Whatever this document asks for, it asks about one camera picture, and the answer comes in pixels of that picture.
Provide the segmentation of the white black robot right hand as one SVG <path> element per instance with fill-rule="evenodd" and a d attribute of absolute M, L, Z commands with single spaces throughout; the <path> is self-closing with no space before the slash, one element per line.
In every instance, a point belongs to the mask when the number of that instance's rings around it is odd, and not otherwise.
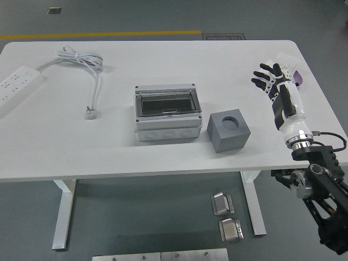
<path fill-rule="evenodd" d="M 286 75 L 278 63 L 260 64 L 251 81 L 263 90 L 272 103 L 276 128 L 283 133 L 288 148 L 303 142 L 313 143 L 313 134 L 305 123 L 306 115 L 297 85 L 291 75 Z"/>

